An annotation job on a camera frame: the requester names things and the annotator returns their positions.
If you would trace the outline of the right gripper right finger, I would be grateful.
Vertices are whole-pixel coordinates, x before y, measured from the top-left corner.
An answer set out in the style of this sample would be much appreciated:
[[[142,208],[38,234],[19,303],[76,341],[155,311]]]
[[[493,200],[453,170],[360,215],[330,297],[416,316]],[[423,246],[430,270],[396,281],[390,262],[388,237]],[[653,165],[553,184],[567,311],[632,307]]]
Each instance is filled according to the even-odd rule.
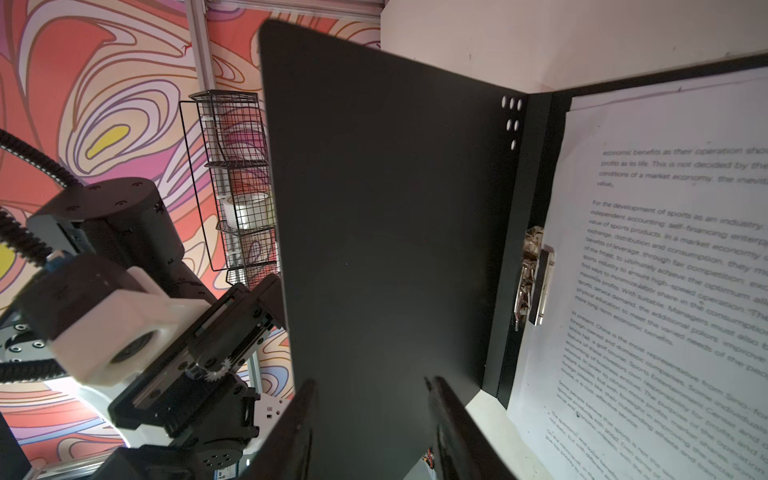
[[[443,377],[426,378],[437,479],[514,480]]]

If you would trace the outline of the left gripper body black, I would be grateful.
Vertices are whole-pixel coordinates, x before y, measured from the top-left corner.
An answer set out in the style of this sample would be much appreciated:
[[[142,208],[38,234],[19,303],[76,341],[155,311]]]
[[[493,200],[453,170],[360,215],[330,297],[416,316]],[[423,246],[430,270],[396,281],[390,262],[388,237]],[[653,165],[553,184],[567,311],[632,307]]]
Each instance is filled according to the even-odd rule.
[[[269,274],[252,290],[238,283],[215,301],[108,406],[112,423],[161,427],[175,438],[272,328],[285,325],[282,279]]]

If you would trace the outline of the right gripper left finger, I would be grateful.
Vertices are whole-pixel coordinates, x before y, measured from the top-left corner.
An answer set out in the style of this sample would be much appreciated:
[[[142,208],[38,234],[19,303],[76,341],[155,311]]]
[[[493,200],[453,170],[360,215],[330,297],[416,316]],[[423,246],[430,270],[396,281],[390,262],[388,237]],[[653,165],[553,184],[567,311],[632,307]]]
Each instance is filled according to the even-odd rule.
[[[306,480],[310,477],[319,395],[306,380],[291,400],[250,465],[245,480]]]

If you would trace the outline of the printed paper stack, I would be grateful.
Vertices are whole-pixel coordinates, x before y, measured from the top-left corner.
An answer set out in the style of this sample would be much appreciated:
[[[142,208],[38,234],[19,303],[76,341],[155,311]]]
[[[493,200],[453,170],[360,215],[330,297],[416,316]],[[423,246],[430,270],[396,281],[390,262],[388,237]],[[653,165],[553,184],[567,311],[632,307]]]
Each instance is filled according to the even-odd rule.
[[[555,479],[767,475],[767,72],[579,96],[508,415]]]

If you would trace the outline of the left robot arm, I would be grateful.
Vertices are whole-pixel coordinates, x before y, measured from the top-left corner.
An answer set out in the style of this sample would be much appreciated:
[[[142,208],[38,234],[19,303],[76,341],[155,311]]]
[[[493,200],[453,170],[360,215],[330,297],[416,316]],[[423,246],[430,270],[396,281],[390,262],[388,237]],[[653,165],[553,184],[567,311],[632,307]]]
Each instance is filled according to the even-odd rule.
[[[1,148],[60,186],[26,222],[1,216],[3,245],[36,269],[1,317],[2,382],[71,380],[115,427],[161,431],[114,451],[99,479],[236,466],[278,411],[238,371],[284,323],[280,277],[216,297],[184,262],[151,180],[84,184],[9,132]]]

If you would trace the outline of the white folder black inside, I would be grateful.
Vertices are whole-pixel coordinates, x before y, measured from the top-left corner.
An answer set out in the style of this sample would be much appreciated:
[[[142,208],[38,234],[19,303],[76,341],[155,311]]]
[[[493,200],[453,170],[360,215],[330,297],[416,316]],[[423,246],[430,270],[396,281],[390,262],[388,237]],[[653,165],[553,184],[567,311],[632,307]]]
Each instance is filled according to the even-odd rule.
[[[280,21],[259,44],[293,372],[318,386],[308,479],[432,454],[426,378],[508,412],[524,238],[575,98],[767,72],[761,53],[527,94]]]

